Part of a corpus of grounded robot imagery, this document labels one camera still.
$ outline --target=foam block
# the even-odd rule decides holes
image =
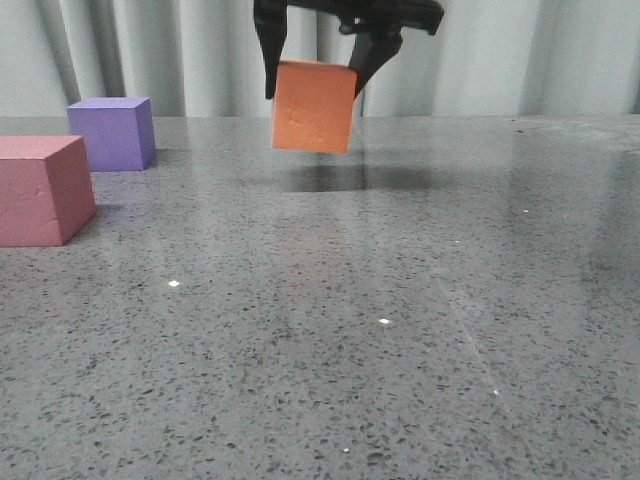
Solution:
[[[84,136],[94,172],[144,170],[156,156],[148,97],[88,98],[67,116],[71,132]]]
[[[82,137],[0,137],[0,246],[63,245],[95,212]]]
[[[357,73],[342,65],[283,60],[273,98],[275,148],[346,152]]]

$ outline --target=orange cube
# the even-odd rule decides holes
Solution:
[[[272,146],[346,152],[357,76],[342,65],[281,61],[273,98]]]

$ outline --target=orange foam block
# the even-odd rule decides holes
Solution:
[[[95,212],[81,136],[0,137],[0,246],[63,245]]]
[[[272,146],[346,152],[357,76],[342,65],[281,61],[273,97]]]

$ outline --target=terrazzo surface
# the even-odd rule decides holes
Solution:
[[[155,122],[0,249],[0,478],[640,479],[639,116]]]

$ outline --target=white curtain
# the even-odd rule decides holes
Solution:
[[[640,0],[443,0],[403,30],[356,114],[639,112]],[[156,115],[268,116],[251,0],[0,0],[0,115],[63,116],[91,96]],[[283,57],[346,64],[335,18],[289,8]]]

